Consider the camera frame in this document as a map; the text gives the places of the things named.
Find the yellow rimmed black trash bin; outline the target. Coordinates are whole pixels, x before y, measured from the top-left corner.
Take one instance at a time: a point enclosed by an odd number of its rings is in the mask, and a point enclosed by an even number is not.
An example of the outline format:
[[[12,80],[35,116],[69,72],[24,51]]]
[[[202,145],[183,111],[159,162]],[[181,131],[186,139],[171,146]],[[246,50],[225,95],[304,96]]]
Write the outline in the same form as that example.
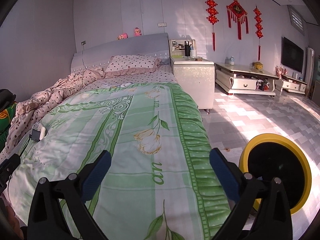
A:
[[[240,155],[239,168],[264,183],[280,178],[292,215],[309,197],[312,184],[309,162],[301,148],[282,135],[264,133],[251,139]]]

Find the pink polka dot duvet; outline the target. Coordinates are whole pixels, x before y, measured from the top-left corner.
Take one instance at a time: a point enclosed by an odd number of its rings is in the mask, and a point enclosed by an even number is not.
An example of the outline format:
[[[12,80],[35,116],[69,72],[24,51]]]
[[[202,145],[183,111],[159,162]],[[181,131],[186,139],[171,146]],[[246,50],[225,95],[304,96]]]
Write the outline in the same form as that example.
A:
[[[104,78],[102,68],[91,68],[69,74],[51,87],[34,93],[28,100],[17,103],[7,132],[1,136],[1,161],[8,158],[20,140],[63,100],[79,92],[94,81]]]

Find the white power adapter box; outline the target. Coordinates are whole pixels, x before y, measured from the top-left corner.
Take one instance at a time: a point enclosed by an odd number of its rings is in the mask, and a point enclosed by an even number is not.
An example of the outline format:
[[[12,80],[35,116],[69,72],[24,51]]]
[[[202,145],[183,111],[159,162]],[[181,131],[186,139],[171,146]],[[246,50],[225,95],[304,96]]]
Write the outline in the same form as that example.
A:
[[[30,139],[35,142],[41,141],[46,136],[47,130],[40,122],[33,124]]]

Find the polka dot pillow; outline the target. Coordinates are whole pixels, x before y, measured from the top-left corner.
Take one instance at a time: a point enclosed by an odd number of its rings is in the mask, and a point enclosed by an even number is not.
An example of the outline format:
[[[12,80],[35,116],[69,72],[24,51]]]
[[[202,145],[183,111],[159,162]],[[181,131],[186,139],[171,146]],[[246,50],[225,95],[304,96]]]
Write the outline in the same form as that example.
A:
[[[153,73],[160,65],[161,59],[153,56],[116,55],[111,57],[105,77]]]

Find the small white side cabinet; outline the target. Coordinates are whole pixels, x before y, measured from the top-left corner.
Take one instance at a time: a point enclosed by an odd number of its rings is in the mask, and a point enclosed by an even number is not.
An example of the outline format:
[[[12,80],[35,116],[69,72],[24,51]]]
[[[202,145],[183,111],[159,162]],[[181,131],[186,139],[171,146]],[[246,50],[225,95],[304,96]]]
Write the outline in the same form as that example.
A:
[[[287,91],[290,93],[305,95],[307,83],[302,80],[295,79],[286,75],[281,75],[281,79],[276,80],[274,83],[275,88],[280,92]]]

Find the white tv stand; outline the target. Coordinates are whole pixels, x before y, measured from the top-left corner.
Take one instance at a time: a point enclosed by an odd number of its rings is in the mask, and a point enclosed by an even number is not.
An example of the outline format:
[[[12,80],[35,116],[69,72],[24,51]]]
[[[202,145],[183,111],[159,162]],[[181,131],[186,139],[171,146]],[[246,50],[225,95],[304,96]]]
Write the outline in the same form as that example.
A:
[[[253,66],[215,63],[215,82],[227,94],[267,95],[275,97],[275,81],[279,77]]]

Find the pink plush toy left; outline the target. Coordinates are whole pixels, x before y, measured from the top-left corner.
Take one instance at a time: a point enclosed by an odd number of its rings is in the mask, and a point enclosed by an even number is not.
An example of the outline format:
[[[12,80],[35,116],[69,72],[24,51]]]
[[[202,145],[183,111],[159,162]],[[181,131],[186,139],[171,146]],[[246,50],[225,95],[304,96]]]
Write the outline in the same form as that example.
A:
[[[127,33],[122,33],[117,37],[118,40],[123,40],[123,39],[126,39],[126,38],[129,38]]]

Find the pink plush toy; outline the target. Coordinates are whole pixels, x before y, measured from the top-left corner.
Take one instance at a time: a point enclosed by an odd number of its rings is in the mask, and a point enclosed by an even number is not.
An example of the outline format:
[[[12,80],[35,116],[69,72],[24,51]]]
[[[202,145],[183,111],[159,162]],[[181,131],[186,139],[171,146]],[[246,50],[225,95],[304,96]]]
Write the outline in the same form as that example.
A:
[[[123,40],[123,39],[126,39],[126,38],[129,38],[127,33],[122,33],[117,37],[118,40]]]
[[[137,37],[137,36],[142,36],[142,32],[139,28],[135,28],[134,29],[134,36]]]

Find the yellow toy on stand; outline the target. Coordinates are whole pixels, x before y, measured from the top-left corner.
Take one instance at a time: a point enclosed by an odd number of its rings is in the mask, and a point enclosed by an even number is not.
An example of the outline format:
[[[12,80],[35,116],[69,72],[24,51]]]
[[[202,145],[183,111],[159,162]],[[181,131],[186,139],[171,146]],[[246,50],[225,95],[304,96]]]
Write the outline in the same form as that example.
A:
[[[263,64],[259,61],[253,62],[253,67],[257,70],[263,70]]]

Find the pink plush toy right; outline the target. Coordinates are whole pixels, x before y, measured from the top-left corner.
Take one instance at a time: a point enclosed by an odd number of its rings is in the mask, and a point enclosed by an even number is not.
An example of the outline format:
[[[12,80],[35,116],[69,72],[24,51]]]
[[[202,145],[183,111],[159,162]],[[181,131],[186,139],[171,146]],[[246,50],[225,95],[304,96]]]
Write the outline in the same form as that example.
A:
[[[142,36],[142,32],[139,28],[135,28],[134,29],[134,36],[137,37],[137,36]]]

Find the white bedside cabinet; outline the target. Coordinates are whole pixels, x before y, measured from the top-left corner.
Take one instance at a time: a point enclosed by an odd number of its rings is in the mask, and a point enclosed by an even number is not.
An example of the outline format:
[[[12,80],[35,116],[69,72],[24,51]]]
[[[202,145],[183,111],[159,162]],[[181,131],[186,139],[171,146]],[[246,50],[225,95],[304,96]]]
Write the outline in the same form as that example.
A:
[[[207,113],[213,109],[215,95],[215,65],[203,58],[171,57],[171,67],[177,83],[188,93],[198,109]]]

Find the plastic bottle on stand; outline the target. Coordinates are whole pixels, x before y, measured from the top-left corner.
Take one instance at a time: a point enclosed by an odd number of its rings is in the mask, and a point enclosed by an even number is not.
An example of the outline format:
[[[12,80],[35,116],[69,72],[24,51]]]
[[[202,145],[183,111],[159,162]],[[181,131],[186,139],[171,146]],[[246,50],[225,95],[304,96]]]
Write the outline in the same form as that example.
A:
[[[229,58],[229,64],[230,64],[231,66],[234,65],[234,57],[233,57],[233,56],[231,56],[231,57]]]

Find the polka dot bed sheet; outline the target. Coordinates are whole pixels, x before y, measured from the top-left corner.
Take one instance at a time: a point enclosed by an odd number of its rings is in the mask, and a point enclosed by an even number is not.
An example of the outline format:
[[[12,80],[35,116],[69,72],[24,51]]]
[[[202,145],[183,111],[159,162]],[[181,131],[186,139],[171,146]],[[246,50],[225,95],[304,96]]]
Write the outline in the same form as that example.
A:
[[[104,78],[94,81],[92,84],[87,85],[81,91],[95,90],[98,88],[106,88],[113,86],[126,86],[128,83],[162,83],[173,82],[177,83],[170,65],[160,65],[159,68],[153,73],[122,75],[112,78]]]

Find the grey bed headboard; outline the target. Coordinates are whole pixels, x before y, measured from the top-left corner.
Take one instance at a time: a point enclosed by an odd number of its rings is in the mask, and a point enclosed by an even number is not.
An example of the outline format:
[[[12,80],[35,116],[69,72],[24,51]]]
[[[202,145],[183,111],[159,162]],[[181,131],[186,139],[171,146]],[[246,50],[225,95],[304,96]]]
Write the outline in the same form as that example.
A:
[[[163,64],[170,64],[169,40],[167,33],[130,37],[107,42],[75,53],[71,72],[78,72],[92,66],[105,68],[116,55],[144,55],[160,58]]]

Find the white floor air conditioner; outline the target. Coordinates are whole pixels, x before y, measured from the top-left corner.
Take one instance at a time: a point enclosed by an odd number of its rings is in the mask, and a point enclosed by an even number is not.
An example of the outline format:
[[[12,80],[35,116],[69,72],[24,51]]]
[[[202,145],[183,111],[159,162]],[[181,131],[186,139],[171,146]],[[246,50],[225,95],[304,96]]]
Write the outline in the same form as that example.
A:
[[[310,92],[310,87],[312,83],[313,78],[313,68],[314,68],[314,60],[315,60],[315,51],[308,47],[306,50],[306,69],[305,69],[305,82],[306,82],[306,88],[305,88],[305,94],[308,96]]]

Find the black thermos bottle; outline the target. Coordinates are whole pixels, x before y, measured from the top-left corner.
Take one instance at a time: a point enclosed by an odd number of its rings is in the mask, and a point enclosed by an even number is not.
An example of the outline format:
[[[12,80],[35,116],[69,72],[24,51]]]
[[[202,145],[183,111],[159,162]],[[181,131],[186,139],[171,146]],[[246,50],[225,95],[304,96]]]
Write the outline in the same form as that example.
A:
[[[188,40],[184,42],[184,56],[190,57],[190,43]]]

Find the bedside organizer shelf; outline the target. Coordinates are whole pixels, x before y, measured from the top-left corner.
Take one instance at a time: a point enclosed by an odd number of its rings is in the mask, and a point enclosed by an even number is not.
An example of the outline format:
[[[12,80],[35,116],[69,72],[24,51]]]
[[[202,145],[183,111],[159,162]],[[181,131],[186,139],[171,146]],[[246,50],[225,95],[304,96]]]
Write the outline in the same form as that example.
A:
[[[169,53],[171,57],[185,57],[185,45],[190,46],[190,56],[197,56],[196,40],[169,40]]]

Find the red knot centre ornament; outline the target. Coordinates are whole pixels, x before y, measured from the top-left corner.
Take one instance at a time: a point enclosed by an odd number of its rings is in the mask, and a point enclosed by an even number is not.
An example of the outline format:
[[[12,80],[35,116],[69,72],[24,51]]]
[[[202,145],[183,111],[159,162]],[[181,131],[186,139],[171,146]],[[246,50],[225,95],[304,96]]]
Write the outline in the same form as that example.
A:
[[[246,34],[249,34],[248,13],[241,6],[238,0],[233,0],[230,5],[226,6],[228,27],[232,27],[234,22],[237,26],[238,39],[242,40],[242,25],[245,25]]]

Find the black wall television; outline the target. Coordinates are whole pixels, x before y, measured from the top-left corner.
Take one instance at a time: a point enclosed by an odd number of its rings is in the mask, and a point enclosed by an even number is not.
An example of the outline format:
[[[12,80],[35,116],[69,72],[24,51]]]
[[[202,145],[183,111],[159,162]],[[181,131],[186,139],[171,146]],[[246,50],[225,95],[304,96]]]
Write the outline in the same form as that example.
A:
[[[302,73],[304,50],[286,37],[281,38],[281,64]]]

